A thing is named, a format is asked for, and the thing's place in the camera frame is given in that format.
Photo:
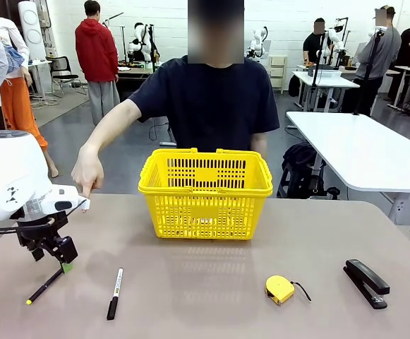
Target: black stapler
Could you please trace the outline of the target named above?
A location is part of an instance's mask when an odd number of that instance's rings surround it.
[[[374,309],[385,309],[387,307],[387,302],[382,296],[390,293],[390,286],[368,266],[357,259],[350,259],[346,261],[343,270]]]

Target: gray pants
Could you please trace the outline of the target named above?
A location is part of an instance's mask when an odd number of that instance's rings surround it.
[[[96,126],[111,109],[120,103],[120,97],[115,81],[108,83],[89,81],[88,87],[90,111],[92,112],[93,124]]]

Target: white wall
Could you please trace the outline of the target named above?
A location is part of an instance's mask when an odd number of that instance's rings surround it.
[[[136,22],[155,25],[156,45],[162,61],[187,54],[187,0],[101,0],[102,20],[124,12],[111,22],[119,54],[123,56],[123,43],[118,25],[125,25],[125,38],[132,40]],[[368,39],[373,27],[374,8],[388,2],[396,8],[394,24],[400,32],[410,27],[410,0],[358,0],[356,5],[330,0],[246,0],[245,39],[253,38],[253,29],[266,25],[272,40],[272,55],[288,56],[288,72],[302,63],[302,45],[313,30],[316,18],[323,17],[328,25],[335,18],[349,17],[351,30],[348,39],[350,51],[355,52],[359,42]],[[80,73],[75,51],[74,30],[84,19],[83,0],[47,0],[51,14],[54,39],[59,55],[66,55],[73,70]]]

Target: basket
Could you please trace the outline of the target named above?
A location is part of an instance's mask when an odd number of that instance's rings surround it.
[[[140,174],[160,238],[252,239],[272,175],[259,153],[155,150]]]

